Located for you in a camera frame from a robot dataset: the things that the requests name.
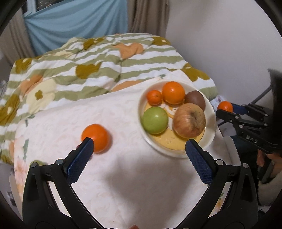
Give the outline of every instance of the green and white striped comforter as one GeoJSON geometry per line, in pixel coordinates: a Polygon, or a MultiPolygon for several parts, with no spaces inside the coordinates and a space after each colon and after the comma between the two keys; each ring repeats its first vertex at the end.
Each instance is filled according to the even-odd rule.
{"type": "Polygon", "coordinates": [[[175,69],[186,73],[209,99],[217,96],[212,79],[192,68],[168,40],[150,34],[72,38],[42,56],[16,61],[0,101],[0,159],[13,164],[17,124],[26,120],[28,125],[38,111],[117,91],[175,69]]]}

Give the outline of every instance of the metal screw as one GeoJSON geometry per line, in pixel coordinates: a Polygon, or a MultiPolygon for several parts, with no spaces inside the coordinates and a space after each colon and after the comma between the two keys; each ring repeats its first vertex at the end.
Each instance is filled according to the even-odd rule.
{"type": "Polygon", "coordinates": [[[63,159],[58,159],[58,160],[56,160],[56,164],[57,164],[57,165],[60,165],[60,164],[62,164],[63,162],[64,162],[63,159]]]}
{"type": "Polygon", "coordinates": [[[217,161],[216,161],[216,164],[218,164],[218,165],[223,165],[223,161],[222,161],[222,160],[217,160],[217,161]]]}
{"type": "Polygon", "coordinates": [[[34,168],[35,166],[37,166],[37,162],[33,162],[33,163],[31,163],[31,165],[30,165],[31,168],[34,168]]]}
{"type": "Polygon", "coordinates": [[[244,167],[245,169],[247,169],[247,168],[249,168],[249,165],[248,165],[247,163],[243,163],[243,167],[244,167]]]}

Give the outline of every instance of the beige curtain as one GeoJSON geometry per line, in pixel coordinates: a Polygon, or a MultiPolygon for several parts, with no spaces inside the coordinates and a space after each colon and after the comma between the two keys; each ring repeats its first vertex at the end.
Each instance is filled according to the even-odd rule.
{"type": "Polygon", "coordinates": [[[128,32],[150,33],[165,37],[168,0],[127,0],[128,32]]]}
{"type": "Polygon", "coordinates": [[[18,59],[35,57],[21,8],[16,12],[0,36],[0,50],[6,56],[11,66],[18,59]]]}

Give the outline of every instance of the orange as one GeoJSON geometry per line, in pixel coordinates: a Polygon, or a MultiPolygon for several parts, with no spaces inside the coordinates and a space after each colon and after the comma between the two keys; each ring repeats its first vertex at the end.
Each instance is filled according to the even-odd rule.
{"type": "Polygon", "coordinates": [[[222,101],[220,104],[218,104],[217,109],[221,109],[221,110],[228,111],[231,113],[233,112],[233,106],[228,101],[222,101]]]}
{"type": "Polygon", "coordinates": [[[178,82],[168,82],[162,88],[162,96],[169,104],[179,104],[184,100],[185,90],[178,82]]]}
{"type": "Polygon", "coordinates": [[[162,94],[158,90],[151,90],[147,93],[146,98],[151,106],[162,103],[162,94]]]}
{"type": "Polygon", "coordinates": [[[109,144],[109,134],[107,130],[99,124],[87,126],[81,134],[81,141],[91,138],[94,141],[94,153],[104,151],[109,144]]]}

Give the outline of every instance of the bowl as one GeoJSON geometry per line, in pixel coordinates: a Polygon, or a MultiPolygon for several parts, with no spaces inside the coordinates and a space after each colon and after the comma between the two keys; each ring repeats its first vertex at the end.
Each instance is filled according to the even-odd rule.
{"type": "MultiPolygon", "coordinates": [[[[185,153],[185,150],[169,149],[169,148],[164,147],[161,144],[159,144],[156,140],[154,140],[154,138],[149,133],[147,133],[143,129],[143,126],[141,124],[141,116],[143,115],[143,113],[145,111],[145,107],[146,107],[147,102],[148,102],[147,99],[146,99],[147,93],[151,90],[162,91],[163,86],[167,82],[171,82],[171,80],[169,80],[169,81],[168,80],[162,80],[162,81],[156,82],[142,92],[142,95],[141,95],[139,102],[138,102],[138,112],[137,112],[138,113],[138,126],[139,126],[141,134],[144,137],[144,139],[146,140],[146,142],[151,147],[156,149],[158,152],[165,154],[167,156],[171,156],[171,157],[188,158],[186,153],[185,153]]],[[[185,90],[185,94],[187,94],[190,91],[197,90],[196,88],[187,84],[187,82],[183,82],[183,81],[176,81],[176,82],[180,83],[183,86],[183,88],[185,90]]],[[[205,127],[205,131],[204,131],[204,135],[201,138],[201,140],[198,142],[198,144],[203,150],[205,150],[211,144],[211,142],[213,141],[213,138],[215,136],[215,131],[216,131],[216,128],[217,128],[217,124],[216,124],[216,117],[215,117],[215,113],[214,113],[212,105],[210,104],[209,100],[204,95],[203,95],[203,97],[204,97],[205,102],[206,102],[206,108],[205,108],[205,111],[204,111],[204,114],[205,114],[205,117],[206,117],[206,127],[205,127]]]]}

